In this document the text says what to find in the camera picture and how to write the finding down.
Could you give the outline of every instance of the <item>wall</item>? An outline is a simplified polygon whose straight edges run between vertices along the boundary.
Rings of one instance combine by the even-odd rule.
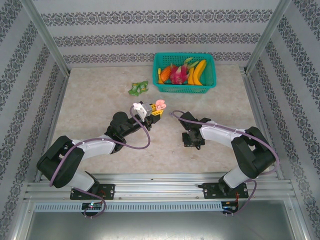
[[[319,0],[292,1],[251,72],[312,239],[320,239],[319,17]]]
[[[18,0],[0,2],[0,240],[32,182],[65,81]]]
[[[157,52],[245,66],[279,0],[35,0],[68,66],[152,65]]]

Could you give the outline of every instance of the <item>dragon fruit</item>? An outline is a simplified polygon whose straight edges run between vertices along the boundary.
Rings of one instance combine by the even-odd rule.
[[[170,80],[172,84],[183,84],[185,81],[188,80],[189,73],[187,74],[187,63],[182,66],[173,66],[171,65],[171,74]]]

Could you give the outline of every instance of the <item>purple cable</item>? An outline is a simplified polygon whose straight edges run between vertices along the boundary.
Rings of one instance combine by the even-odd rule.
[[[260,173],[260,175],[268,175],[268,174],[274,173],[277,170],[278,166],[280,165],[280,160],[279,160],[279,157],[278,157],[277,153],[275,152],[275,150],[273,150],[273,148],[271,146],[269,146],[267,143],[265,143],[264,141],[260,140],[259,138],[255,137],[255,136],[252,136],[252,135],[247,134],[247,133],[245,133],[243,131],[239,131],[237,129],[230,128],[230,127],[227,127],[227,126],[222,126],[222,125],[219,125],[219,124],[212,124],[212,123],[208,123],[208,122],[203,123],[203,122],[199,122],[199,121],[191,121],[191,120],[183,119],[183,118],[175,115],[175,113],[184,114],[184,112],[180,111],[180,110],[174,110],[174,111],[170,112],[171,116],[174,116],[175,118],[177,118],[177,119],[179,119],[181,121],[184,121],[184,122],[187,122],[187,123],[191,123],[191,124],[211,126],[211,127],[216,127],[216,128],[219,128],[219,129],[231,131],[231,132],[234,132],[234,133],[237,133],[237,134],[244,135],[244,136],[246,136],[246,137],[248,137],[250,139],[256,140],[258,143],[260,143],[263,146],[265,146],[267,149],[270,150],[270,152],[274,156],[276,164],[275,164],[273,169],[271,169],[270,171],[267,171],[267,172],[262,172],[262,173]]]
[[[134,106],[131,106],[130,107],[130,115],[131,117],[140,125],[140,127],[144,130],[147,138],[148,138],[148,143],[147,145],[145,146],[142,146],[142,147],[137,147],[137,146],[131,146],[131,145],[128,145],[128,144],[125,144],[123,142],[120,142],[120,141],[116,141],[116,140],[113,140],[113,139],[105,139],[104,141],[108,141],[108,142],[113,142],[115,144],[120,144],[120,145],[123,145],[125,147],[128,147],[130,149],[136,149],[136,150],[142,150],[142,149],[146,149],[147,147],[149,147],[150,143],[151,143],[151,139],[150,139],[150,135],[148,133],[148,130],[145,128],[145,126],[143,126],[143,124],[135,117],[135,115],[132,113],[132,110],[133,110]],[[64,164],[64,162],[66,161],[67,157],[69,156],[69,154],[78,146],[84,144],[84,143],[88,143],[88,142],[92,142],[92,141],[97,141],[97,140],[102,140],[101,138],[99,137],[96,137],[96,138],[90,138],[90,139],[87,139],[87,140],[83,140],[81,142],[78,142],[77,144],[75,144],[74,146],[72,146],[67,152],[66,154],[64,155],[64,157],[62,158],[62,160],[60,161],[58,167],[56,168],[55,172],[53,173],[52,175],[52,178],[50,180],[50,183],[49,183],[49,186],[52,187],[52,185],[54,184],[54,181],[59,173],[59,170],[61,169],[62,165]],[[93,196],[95,198],[98,198],[98,199],[101,199],[102,202],[103,202],[103,209],[102,211],[100,211],[99,213],[97,213],[95,216],[91,216],[90,218],[96,218],[98,217],[99,215],[101,215],[105,210],[106,210],[106,201],[98,196],[98,195],[95,195],[95,194],[92,194],[90,192],[87,192],[87,191],[84,191],[84,190],[81,190],[79,188],[74,188],[75,190],[79,191],[79,192],[82,192],[84,194],[87,194],[87,195],[90,195],[90,196]]]

